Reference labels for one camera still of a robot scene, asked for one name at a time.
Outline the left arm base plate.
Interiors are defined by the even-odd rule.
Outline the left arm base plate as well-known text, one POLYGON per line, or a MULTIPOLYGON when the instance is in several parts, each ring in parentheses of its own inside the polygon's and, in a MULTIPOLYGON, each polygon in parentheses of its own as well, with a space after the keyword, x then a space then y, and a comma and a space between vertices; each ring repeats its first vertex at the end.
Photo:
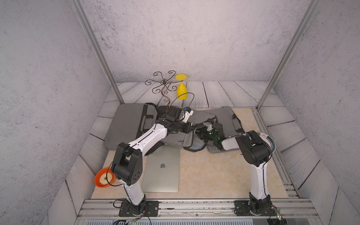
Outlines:
POLYGON ((159 201, 142 201, 139 205, 133 205, 128 200, 121 203, 119 217, 135 217, 145 215, 147 217, 157 217, 159 201))

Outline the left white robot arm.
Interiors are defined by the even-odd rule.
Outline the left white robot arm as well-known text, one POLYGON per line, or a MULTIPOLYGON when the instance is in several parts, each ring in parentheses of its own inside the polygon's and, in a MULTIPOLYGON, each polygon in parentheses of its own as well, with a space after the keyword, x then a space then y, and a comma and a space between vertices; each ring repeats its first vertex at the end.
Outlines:
POLYGON ((137 210, 142 211, 146 202, 139 182, 143 172, 143 157, 169 134, 190 133, 193 128, 188 119, 193 113, 190 107, 169 106, 168 112, 157 119, 143 135, 134 141, 118 145, 110 170, 124 187, 128 204, 137 210))

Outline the grey zippered laptop bag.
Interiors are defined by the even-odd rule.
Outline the grey zippered laptop bag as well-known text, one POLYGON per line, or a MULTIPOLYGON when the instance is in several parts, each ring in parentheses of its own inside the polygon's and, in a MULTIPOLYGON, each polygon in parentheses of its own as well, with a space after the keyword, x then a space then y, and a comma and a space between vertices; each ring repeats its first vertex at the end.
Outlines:
POLYGON ((120 105, 105 137, 106 148, 115 151, 120 143, 139 138, 153 126, 157 115, 153 103, 120 105))

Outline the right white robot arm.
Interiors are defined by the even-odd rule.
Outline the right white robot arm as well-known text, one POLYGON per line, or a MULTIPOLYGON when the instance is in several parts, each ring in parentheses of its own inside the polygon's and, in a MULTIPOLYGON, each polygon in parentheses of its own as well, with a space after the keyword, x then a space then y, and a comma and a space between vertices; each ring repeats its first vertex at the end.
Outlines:
POLYGON ((206 144, 220 151, 240 150, 250 164, 251 190, 249 192, 249 211, 255 215, 272 206, 267 187, 267 166, 276 150, 274 140, 267 134, 254 130, 233 137, 225 137, 222 125, 206 125, 197 136, 206 144))

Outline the silver apple laptop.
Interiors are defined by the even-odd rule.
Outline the silver apple laptop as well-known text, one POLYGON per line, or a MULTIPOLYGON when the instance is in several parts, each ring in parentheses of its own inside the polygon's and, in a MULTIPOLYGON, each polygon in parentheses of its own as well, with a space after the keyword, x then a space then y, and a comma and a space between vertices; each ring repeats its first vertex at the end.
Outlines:
POLYGON ((147 157, 143 192, 177 193, 179 191, 181 148, 163 145, 147 157))

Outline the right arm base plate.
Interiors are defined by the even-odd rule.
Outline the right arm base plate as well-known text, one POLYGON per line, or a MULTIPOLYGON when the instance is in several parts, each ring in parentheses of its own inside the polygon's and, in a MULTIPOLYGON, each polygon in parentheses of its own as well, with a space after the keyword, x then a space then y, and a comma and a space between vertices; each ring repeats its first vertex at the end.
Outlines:
POLYGON ((234 213, 236 216, 276 216, 275 208, 266 199, 234 201, 234 213))

